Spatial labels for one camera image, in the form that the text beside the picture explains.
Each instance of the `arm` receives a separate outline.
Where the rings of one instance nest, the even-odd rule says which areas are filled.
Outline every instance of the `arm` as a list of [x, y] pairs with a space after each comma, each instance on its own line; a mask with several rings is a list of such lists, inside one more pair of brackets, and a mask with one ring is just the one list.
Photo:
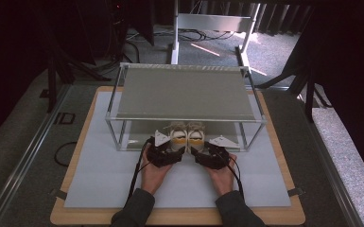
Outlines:
[[[229, 166], [234, 168], [237, 156], [230, 154]], [[246, 205], [238, 191], [233, 191], [234, 175], [228, 167], [222, 169], [205, 168], [219, 195], [217, 209], [222, 217], [224, 227], [257, 227], [265, 226], [262, 219], [256, 216]]]
[[133, 195], [126, 203], [123, 210], [117, 212], [112, 217], [112, 227], [142, 227], [145, 226], [149, 215], [154, 207], [155, 198], [153, 195], [161, 186], [167, 171], [172, 166], [158, 168], [151, 165], [147, 159], [147, 150], [143, 152], [142, 181], [141, 189], [135, 189]]

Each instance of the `person's right hand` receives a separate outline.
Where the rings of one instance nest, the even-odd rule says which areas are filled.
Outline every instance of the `person's right hand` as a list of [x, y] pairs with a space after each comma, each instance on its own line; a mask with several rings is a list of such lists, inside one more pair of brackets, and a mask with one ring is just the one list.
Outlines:
[[[231, 153], [229, 156], [231, 157], [229, 166], [234, 168], [234, 161], [237, 159], [237, 156]], [[205, 169], [208, 171], [214, 188], [219, 196], [223, 196], [224, 194], [233, 191], [234, 174], [227, 166], [222, 169], [212, 169], [209, 167], [206, 167]]]

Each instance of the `metal stand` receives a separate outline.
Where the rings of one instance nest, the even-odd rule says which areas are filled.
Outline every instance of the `metal stand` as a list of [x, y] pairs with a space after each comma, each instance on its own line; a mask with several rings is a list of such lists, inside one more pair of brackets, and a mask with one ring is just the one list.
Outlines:
[[250, 36], [254, 29], [256, 16], [258, 14], [260, 4], [254, 4], [254, 10], [250, 17], [236, 16], [219, 16], [219, 15], [203, 15], [203, 14], [187, 14], [179, 13], [179, 0], [175, 0], [174, 8], [174, 42], [172, 46], [172, 64], [178, 64], [179, 57], [179, 29], [201, 29], [201, 30], [227, 30], [235, 32], [246, 32], [246, 37], [242, 45], [237, 48], [237, 56], [239, 56], [243, 66], [250, 63], [247, 58], [247, 47], [249, 45]]
[[292, 94], [299, 94], [305, 84], [307, 85], [306, 98], [305, 98], [305, 114], [310, 122], [314, 122], [312, 119], [312, 106], [314, 103], [314, 91], [315, 91], [315, 74], [311, 68], [311, 61], [308, 60], [305, 64], [297, 65], [292, 69], [285, 70], [281, 75], [274, 79], [258, 84], [255, 87], [259, 89], [267, 89], [277, 82], [280, 82], [290, 76], [296, 75], [296, 78], [291, 82], [287, 91]]

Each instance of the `gray panel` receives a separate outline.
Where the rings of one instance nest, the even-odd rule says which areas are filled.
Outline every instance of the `gray panel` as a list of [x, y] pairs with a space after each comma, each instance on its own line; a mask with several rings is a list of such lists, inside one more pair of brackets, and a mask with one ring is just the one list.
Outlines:
[[239, 68], [129, 68], [117, 119], [255, 121]]
[[245, 32], [251, 18], [179, 13], [178, 22], [179, 28]]

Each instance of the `person's left hand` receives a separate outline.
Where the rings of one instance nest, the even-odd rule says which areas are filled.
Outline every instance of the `person's left hand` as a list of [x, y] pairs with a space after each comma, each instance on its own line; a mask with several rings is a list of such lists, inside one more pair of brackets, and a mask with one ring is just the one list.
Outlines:
[[147, 152], [151, 144], [147, 144], [146, 149], [143, 152], [143, 164], [144, 168], [142, 171], [141, 189], [154, 195], [158, 188], [161, 186], [167, 171], [172, 165], [157, 167], [153, 164], [148, 164]]

